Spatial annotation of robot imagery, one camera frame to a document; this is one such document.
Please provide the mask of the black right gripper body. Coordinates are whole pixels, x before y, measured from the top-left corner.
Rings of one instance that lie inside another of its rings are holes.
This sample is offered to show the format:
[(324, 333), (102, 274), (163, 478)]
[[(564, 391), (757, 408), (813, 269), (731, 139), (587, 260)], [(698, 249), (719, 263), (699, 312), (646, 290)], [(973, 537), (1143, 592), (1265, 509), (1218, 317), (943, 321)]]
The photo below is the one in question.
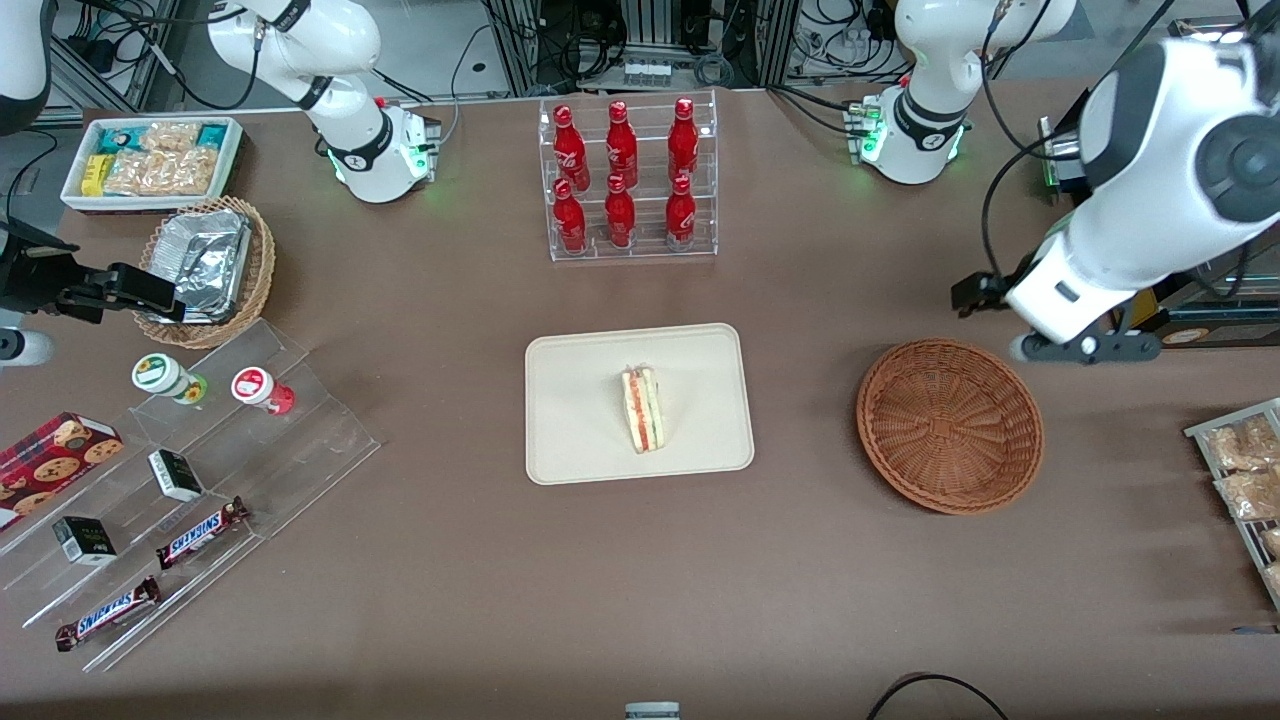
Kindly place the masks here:
[(60, 241), (31, 224), (1, 224), (1, 307), (35, 314), (82, 281), (74, 254), (79, 245)]

